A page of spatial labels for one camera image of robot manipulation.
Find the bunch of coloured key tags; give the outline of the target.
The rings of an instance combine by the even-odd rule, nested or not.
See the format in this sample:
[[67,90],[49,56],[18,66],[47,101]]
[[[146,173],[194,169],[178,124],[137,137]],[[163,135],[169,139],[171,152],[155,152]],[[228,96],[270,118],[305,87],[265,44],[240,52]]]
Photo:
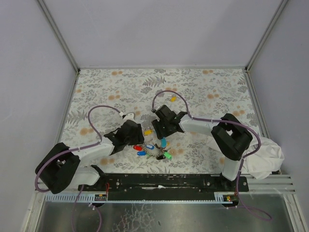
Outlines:
[[152,157],[156,160],[172,159],[172,155],[169,153],[169,142],[166,138],[157,140],[155,131],[151,129],[145,130],[143,135],[145,136],[144,143],[133,146],[138,156],[147,156],[147,159]]

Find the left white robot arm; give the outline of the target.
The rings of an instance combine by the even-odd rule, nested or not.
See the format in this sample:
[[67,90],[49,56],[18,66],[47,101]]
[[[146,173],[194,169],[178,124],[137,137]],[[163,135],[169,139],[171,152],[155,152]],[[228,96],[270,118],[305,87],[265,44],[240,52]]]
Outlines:
[[133,120],[125,121],[94,144],[70,148],[63,142],[58,143],[35,169],[35,189],[58,194],[70,185],[94,185],[100,175],[88,166],[91,161],[121,152],[126,146],[143,143],[141,124]]

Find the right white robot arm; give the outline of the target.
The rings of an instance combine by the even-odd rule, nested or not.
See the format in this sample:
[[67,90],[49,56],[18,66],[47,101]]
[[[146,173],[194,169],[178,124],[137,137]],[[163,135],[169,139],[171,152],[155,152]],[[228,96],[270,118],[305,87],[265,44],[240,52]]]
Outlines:
[[211,136],[225,156],[222,176],[234,181],[237,178],[240,160],[248,149],[253,136],[232,114],[225,114],[219,120],[190,117],[187,112],[176,114],[166,105],[153,109],[158,119],[152,121],[158,139],[176,132],[195,132]]

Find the floral patterned mat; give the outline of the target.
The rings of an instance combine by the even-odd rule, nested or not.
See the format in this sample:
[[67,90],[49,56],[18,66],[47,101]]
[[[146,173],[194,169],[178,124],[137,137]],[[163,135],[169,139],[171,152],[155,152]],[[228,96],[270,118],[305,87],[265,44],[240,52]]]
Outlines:
[[[176,95],[170,102],[168,96]],[[175,112],[220,118],[233,114],[259,132],[243,70],[237,69],[83,69],[80,71],[60,140],[70,147],[92,144],[100,135],[120,127],[119,111],[135,114],[143,130],[152,129],[153,106]],[[176,133],[169,136],[172,159],[147,159],[126,147],[94,160],[106,173],[218,174],[224,163],[207,147],[207,136]]]

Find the yellow key tag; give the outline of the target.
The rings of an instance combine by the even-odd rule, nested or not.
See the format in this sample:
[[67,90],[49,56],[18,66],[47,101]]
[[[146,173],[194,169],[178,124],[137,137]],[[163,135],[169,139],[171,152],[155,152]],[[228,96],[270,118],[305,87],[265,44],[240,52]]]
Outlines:
[[174,102],[174,101],[177,100],[177,96],[176,95],[169,95],[168,98],[169,98],[170,102]]

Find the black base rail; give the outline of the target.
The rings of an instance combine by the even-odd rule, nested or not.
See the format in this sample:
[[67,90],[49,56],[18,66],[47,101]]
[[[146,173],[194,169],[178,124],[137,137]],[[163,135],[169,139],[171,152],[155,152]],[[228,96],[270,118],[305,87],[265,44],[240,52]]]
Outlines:
[[107,193],[109,201],[210,201],[216,193],[248,192],[246,177],[229,181],[211,174],[103,174],[94,185],[78,189]]

